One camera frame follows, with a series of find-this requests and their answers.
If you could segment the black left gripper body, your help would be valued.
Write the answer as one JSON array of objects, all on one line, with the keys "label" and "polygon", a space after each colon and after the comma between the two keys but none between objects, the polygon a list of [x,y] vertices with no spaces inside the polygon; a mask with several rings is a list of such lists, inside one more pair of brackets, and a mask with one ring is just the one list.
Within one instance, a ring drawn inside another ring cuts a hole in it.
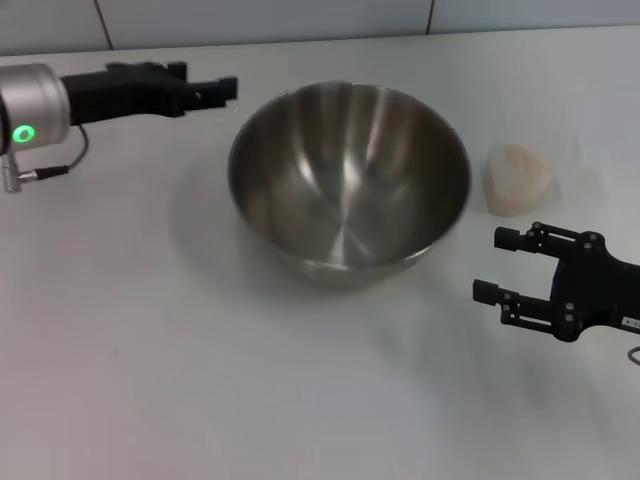
[{"label": "black left gripper body", "polygon": [[73,125],[134,115],[175,118],[198,102],[183,62],[110,63],[98,72],[61,78]]}]

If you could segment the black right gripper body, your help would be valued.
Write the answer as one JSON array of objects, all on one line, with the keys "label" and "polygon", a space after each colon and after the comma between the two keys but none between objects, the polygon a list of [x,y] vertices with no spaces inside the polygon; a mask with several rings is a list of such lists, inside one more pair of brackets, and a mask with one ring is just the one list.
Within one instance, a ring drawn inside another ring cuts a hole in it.
[{"label": "black right gripper body", "polygon": [[595,232],[548,240],[550,254],[558,259],[550,292],[554,337],[574,342],[596,326],[637,334],[639,267],[611,255]]}]

